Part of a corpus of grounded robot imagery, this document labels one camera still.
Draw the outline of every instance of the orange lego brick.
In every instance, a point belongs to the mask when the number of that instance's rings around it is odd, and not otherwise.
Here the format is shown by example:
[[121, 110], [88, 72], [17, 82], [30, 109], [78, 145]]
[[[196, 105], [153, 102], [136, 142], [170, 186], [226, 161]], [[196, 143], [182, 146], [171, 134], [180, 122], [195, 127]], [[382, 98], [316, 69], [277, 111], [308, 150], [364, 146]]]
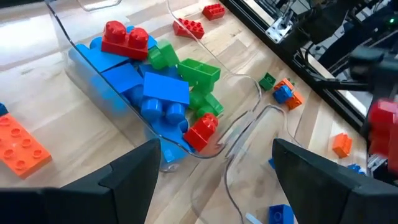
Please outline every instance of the orange lego brick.
[[335, 141], [333, 142], [333, 151], [337, 154], [337, 156], [341, 159], [349, 156], [351, 152], [351, 146], [353, 144], [353, 140], [348, 137], [347, 134], [340, 133], [336, 135]]
[[52, 160], [50, 153], [9, 113], [0, 117], [0, 158], [22, 179]]
[[285, 104], [292, 110], [304, 103], [304, 97], [297, 91], [293, 92], [293, 97], [286, 100]]
[[287, 87], [290, 89], [290, 90], [293, 90], [293, 84], [287, 79], [287, 78], [284, 78], [284, 79], [282, 79], [282, 81], [280, 81], [278, 84], [276, 84], [276, 86], [274, 86], [274, 90], [278, 90], [282, 85], [287, 85]]

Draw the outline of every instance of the wooden surface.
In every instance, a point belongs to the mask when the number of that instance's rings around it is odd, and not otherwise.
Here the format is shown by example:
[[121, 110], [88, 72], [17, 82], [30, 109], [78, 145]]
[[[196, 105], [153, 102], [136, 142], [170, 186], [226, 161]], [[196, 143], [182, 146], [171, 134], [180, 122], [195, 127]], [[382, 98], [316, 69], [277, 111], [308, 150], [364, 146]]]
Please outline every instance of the wooden surface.
[[[162, 2], [124, 0], [120, 6], [101, 12], [84, 12], [73, 4], [61, 4], [59, 8], [65, 10], [58, 15], [74, 41], [90, 42], [108, 20], [130, 21], [156, 38], [169, 39], [180, 58], [219, 64], [192, 40], [174, 37], [173, 18]], [[200, 13], [207, 4], [208, 1], [171, 1], [170, 7], [177, 17], [203, 23], [206, 34], [201, 42], [229, 70], [255, 80], [266, 72], [277, 80], [290, 77], [305, 98], [304, 105], [287, 113], [288, 131], [282, 113], [268, 109], [253, 123], [252, 132], [241, 138], [245, 141], [237, 143], [241, 150], [226, 181], [243, 215], [250, 212], [266, 223], [268, 206], [287, 203], [274, 171], [267, 164], [275, 137], [286, 138], [339, 164], [357, 163], [365, 167], [364, 139], [232, 13], [207, 21]], [[2, 10], [0, 20], [0, 99], [53, 157], [53, 162], [26, 180], [18, 179], [0, 164], [1, 187], [61, 187], [145, 141], [128, 141], [67, 77], [57, 35], [43, 4]], [[252, 108], [257, 101], [254, 82], [228, 75], [224, 68], [214, 94], [226, 107], [224, 127], [236, 117], [233, 114], [248, 110], [243, 106]], [[252, 115], [261, 113], [269, 103], [275, 104], [271, 94], [262, 92]], [[333, 136], [340, 132], [353, 138], [351, 155], [345, 159], [338, 159], [331, 150]], [[223, 156], [205, 161], [189, 157], [177, 172], [160, 173], [146, 223], [239, 223], [221, 178], [225, 165]]]

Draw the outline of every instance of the small green lego brick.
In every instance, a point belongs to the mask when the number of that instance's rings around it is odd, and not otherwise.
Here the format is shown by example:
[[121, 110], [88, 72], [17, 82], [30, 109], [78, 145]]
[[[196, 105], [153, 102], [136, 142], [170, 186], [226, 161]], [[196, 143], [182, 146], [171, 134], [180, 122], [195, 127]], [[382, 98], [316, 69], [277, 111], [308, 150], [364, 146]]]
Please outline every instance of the small green lego brick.
[[209, 88], [206, 85], [214, 84], [221, 76], [220, 68], [190, 58], [179, 63], [177, 72], [190, 86], [200, 83], [203, 88]]
[[178, 59], [177, 54], [174, 51], [172, 44], [170, 44], [167, 40], [161, 40], [157, 43], [157, 48], [159, 49], [160, 53], [165, 58], [167, 65], [169, 67], [177, 65], [180, 63], [180, 59]]
[[272, 87], [274, 87], [275, 82], [276, 82], [276, 79], [274, 77], [272, 77], [272, 75], [270, 75], [267, 72], [266, 75], [264, 76], [264, 78], [262, 78], [259, 81], [259, 84], [265, 91], [267, 91], [267, 90], [272, 89]]

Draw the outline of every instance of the blue lego brick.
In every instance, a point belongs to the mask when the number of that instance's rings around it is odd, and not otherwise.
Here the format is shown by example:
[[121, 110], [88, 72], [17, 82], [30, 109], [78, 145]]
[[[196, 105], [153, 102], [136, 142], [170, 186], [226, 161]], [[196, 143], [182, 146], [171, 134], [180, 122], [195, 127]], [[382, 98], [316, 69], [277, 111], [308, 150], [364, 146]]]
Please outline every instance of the blue lego brick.
[[165, 67], [163, 69], [157, 70], [157, 69], [154, 69], [152, 65], [141, 64], [141, 65], [138, 65], [138, 71], [142, 76], [144, 76], [146, 72], [150, 72], [150, 73], [155, 73], [155, 74], [164, 75], [164, 76], [167, 76], [170, 78], [182, 80], [181, 75], [179, 75], [177, 73], [176, 66]]
[[268, 224], [293, 224], [293, 210], [288, 205], [274, 205], [269, 207]]
[[8, 114], [8, 110], [4, 104], [0, 103], [0, 116]]
[[282, 85], [278, 90], [276, 90], [272, 96], [278, 103], [285, 103], [286, 100], [293, 97], [292, 90], [288, 88], [287, 85]]
[[[126, 32], [130, 32], [132, 29], [134, 29], [134, 26], [128, 26], [128, 27], [126, 27]], [[148, 50], [155, 47], [156, 44], [157, 44], [157, 41], [153, 38], [153, 36], [149, 35]]]
[[141, 115], [149, 122], [165, 113], [166, 120], [178, 124], [185, 119], [185, 109], [189, 105], [188, 82], [146, 72]]
[[[90, 48], [84, 44], [76, 44], [76, 48], [83, 54], [87, 60], [99, 72], [115, 67], [123, 62], [127, 62], [129, 58], [120, 55], [110, 54], [101, 51], [101, 37], [97, 37], [91, 41]], [[81, 59], [76, 55], [74, 49], [69, 51], [69, 57], [77, 64], [81, 64]]]
[[275, 169], [275, 164], [274, 164], [274, 159], [273, 158], [269, 159], [268, 163], [273, 169]]

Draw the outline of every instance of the transparent container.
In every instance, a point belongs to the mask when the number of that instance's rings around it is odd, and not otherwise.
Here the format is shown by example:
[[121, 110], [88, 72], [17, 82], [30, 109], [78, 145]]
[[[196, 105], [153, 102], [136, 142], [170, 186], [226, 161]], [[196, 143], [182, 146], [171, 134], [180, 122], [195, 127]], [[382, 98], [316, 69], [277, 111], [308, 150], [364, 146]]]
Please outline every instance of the transparent container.
[[[174, 34], [172, 23], [180, 23], [177, 18], [189, 19], [192, 14], [200, 14], [203, 7], [212, 2], [47, 0], [46, 3], [53, 15], [67, 75], [134, 145], [138, 146], [151, 138], [160, 138], [163, 147], [179, 147], [194, 157], [209, 159], [230, 148], [254, 119], [253, 111], [261, 98], [257, 82], [250, 76], [234, 74], [224, 66], [233, 62], [238, 55], [232, 55], [222, 62], [209, 50], [214, 48], [214, 42], [207, 39], [206, 35], [199, 41]], [[89, 46], [95, 37], [100, 37], [108, 21], [119, 21], [126, 27], [144, 28], [158, 41], [167, 39], [180, 60], [192, 58], [221, 69], [221, 78], [215, 83], [212, 94], [224, 106], [224, 111], [218, 116], [216, 133], [201, 153], [192, 152], [165, 134], [153, 130], [128, 100], [119, 95], [77, 50], [76, 44]], [[205, 30], [213, 26], [213, 22], [205, 17], [201, 17], [200, 22]], [[84, 65], [84, 69], [70, 59], [72, 54]], [[192, 114], [188, 112], [189, 123], [194, 122]], [[179, 162], [163, 163], [161, 169], [172, 172], [178, 166]]]

